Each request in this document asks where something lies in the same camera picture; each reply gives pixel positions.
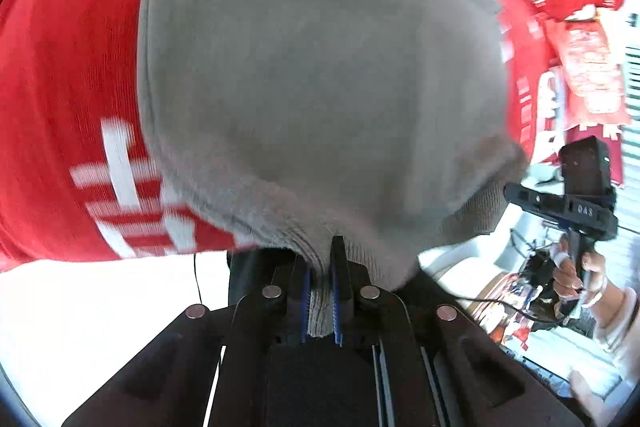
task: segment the white wall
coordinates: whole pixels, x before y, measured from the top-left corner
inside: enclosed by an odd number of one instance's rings
[[[204,304],[225,307],[225,252],[197,266]],[[0,362],[42,427],[58,427],[196,302],[192,255],[20,266],[0,274]]]

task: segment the das logo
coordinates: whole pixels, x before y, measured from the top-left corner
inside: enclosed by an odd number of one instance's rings
[[[582,214],[583,216],[593,217],[593,209],[590,206],[584,206],[583,204],[578,204],[578,214]]]

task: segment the metal screw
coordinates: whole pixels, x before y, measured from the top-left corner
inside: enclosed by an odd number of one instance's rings
[[[184,312],[190,319],[199,319],[204,317],[207,309],[202,304],[192,304]]]
[[[362,296],[363,299],[372,301],[380,297],[380,288],[377,286],[363,286],[360,288],[360,296]]]
[[[274,284],[270,284],[262,288],[262,296],[266,299],[277,299],[282,295],[282,288]]]
[[[452,306],[447,305],[440,306],[436,313],[439,318],[447,322],[454,320],[458,316],[458,312],[456,311],[456,309]]]

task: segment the finger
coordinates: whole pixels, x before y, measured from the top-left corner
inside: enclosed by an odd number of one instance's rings
[[[554,270],[554,279],[567,288],[582,288],[582,281],[580,279],[558,268]]]
[[[576,277],[577,273],[575,271],[575,264],[571,259],[564,259],[562,263],[560,263],[560,269],[572,277]]]
[[[583,254],[582,267],[585,270],[589,270],[597,273],[604,273],[604,256],[600,255],[596,251],[591,251]]]
[[[589,387],[584,377],[572,369],[569,374],[569,383],[571,385],[571,393],[577,398],[589,416],[592,418],[601,418],[604,402],[599,396],[593,394],[591,387]]]
[[[591,277],[589,278],[589,284],[586,289],[592,292],[599,291],[604,285],[605,276],[602,273],[591,272]]]
[[[563,297],[565,299],[577,299],[578,292],[572,288],[567,288],[566,286],[562,286],[558,281],[554,282],[554,291],[558,294],[559,297]]]

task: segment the black cable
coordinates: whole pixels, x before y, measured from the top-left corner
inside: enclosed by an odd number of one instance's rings
[[[196,254],[193,254],[193,276],[196,278],[196,286],[198,287],[198,297],[202,304],[202,294],[200,293],[200,284],[198,283],[198,272],[196,271]]]
[[[507,306],[507,308],[510,308],[515,312],[518,312],[523,317],[528,318],[530,321],[538,322],[540,324],[553,324],[555,326],[561,326],[561,321],[560,320],[548,321],[546,319],[537,319],[533,315],[529,315],[527,312],[524,312],[521,309],[516,308],[516,306],[513,306],[513,305],[509,304],[508,302],[501,301],[500,299],[472,299],[471,297],[462,297],[460,295],[455,295],[455,294],[453,294],[451,292],[448,292],[446,290],[444,290],[444,291],[448,295],[450,295],[451,297],[453,297],[455,300],[458,300],[458,301],[488,302],[488,303],[502,304],[503,306]]]
[[[618,228],[622,229],[622,230],[626,230],[627,232],[635,233],[636,235],[638,235],[640,233],[640,232],[638,232],[638,230],[628,229],[627,227],[622,227],[622,225],[618,225]]]
[[[535,245],[530,244],[529,242],[527,242],[527,240],[522,237],[522,235],[520,234],[520,232],[518,232],[518,230],[516,229],[511,229],[509,231],[509,239],[511,241],[511,246],[513,247],[513,250],[515,250],[516,252],[518,252],[518,254],[520,254],[521,257],[524,257],[524,259],[528,259],[529,256],[528,255],[524,255],[521,251],[520,248],[516,247],[516,242],[513,240],[513,235],[517,235],[519,240],[521,240],[525,245],[527,245],[529,247],[529,250],[535,250],[536,247]]]

